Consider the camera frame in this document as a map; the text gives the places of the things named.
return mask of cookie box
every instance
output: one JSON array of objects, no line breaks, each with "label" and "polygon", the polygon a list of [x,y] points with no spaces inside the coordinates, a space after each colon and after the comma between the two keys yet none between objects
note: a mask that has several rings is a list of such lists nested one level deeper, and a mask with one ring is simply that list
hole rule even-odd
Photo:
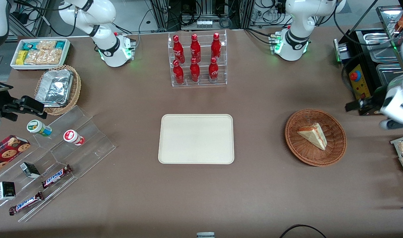
[{"label": "cookie box", "polygon": [[0,169],[30,148],[28,140],[10,135],[0,142]]}]

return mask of sandwich slice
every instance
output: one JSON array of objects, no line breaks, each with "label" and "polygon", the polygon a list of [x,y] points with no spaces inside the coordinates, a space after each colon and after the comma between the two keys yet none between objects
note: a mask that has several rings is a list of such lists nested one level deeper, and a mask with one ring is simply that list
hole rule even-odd
[{"label": "sandwich slice", "polygon": [[326,141],[326,137],[323,134],[319,123],[315,123],[312,126],[302,127],[298,129],[297,133],[319,149],[326,149],[328,142]]}]

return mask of wicker basket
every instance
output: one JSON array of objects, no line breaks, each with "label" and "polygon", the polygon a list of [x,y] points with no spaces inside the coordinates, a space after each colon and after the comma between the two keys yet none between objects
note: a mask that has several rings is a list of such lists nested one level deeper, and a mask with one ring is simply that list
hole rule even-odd
[{"label": "wicker basket", "polygon": [[[328,142],[325,151],[301,137],[297,131],[304,126],[319,123]],[[313,166],[329,166],[338,162],[347,149],[347,138],[338,121],[328,113],[317,109],[305,109],[294,113],[285,126],[285,139],[290,150],[304,163]]]},{"label": "wicker basket", "polygon": [[[70,100],[65,107],[45,107],[44,108],[45,112],[47,112],[48,114],[53,115],[53,116],[60,116],[62,114],[69,112],[69,110],[71,110],[77,104],[78,98],[80,96],[81,79],[80,79],[80,76],[78,75],[77,71],[74,68],[72,68],[71,66],[68,66],[68,65],[62,65],[62,66],[55,67],[53,69],[49,69],[49,71],[62,70],[62,69],[70,70],[74,74],[74,78],[72,81],[72,89],[71,89],[70,98],[69,98]],[[42,78],[43,78],[43,75],[40,77],[40,80],[37,83],[37,87],[34,91],[34,97],[37,95],[37,91],[39,90],[40,82],[42,81]]]}]

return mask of red bottle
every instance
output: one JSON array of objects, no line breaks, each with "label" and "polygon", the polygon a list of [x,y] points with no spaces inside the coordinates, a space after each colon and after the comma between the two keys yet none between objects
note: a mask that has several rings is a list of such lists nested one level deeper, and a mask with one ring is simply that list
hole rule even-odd
[{"label": "red bottle", "polygon": [[179,61],[174,60],[174,77],[177,84],[184,83],[184,71],[182,70],[181,66],[179,66]]},{"label": "red bottle", "polygon": [[201,48],[200,48],[200,43],[197,40],[197,35],[193,34],[191,35],[191,57],[194,57],[197,60],[197,63],[200,63],[202,60],[202,53],[201,53]]},{"label": "red bottle", "polygon": [[195,57],[191,58],[190,71],[191,71],[191,80],[194,83],[197,83],[200,77],[200,67],[197,64],[197,59]]},{"label": "red bottle", "polygon": [[172,39],[174,40],[175,59],[178,60],[179,63],[185,63],[184,48],[182,47],[182,44],[179,42],[179,37],[175,35],[172,37]]},{"label": "red bottle", "polygon": [[213,34],[212,57],[217,59],[221,57],[221,42],[219,41],[219,33]]},{"label": "red bottle", "polygon": [[218,81],[218,64],[216,63],[216,57],[212,57],[209,65],[209,81],[216,83]]}]

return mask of yellow snack box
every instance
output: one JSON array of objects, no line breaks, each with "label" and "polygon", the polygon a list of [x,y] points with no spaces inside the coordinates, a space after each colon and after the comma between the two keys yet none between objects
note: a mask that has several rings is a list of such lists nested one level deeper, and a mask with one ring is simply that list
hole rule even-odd
[{"label": "yellow snack box", "polygon": [[27,57],[27,54],[28,54],[28,50],[20,50],[20,51],[18,52],[18,56],[17,56],[17,59],[16,59],[16,61],[15,61],[15,64],[16,64],[16,65],[23,65],[23,64],[24,64],[24,60],[25,60],[25,58]]}]

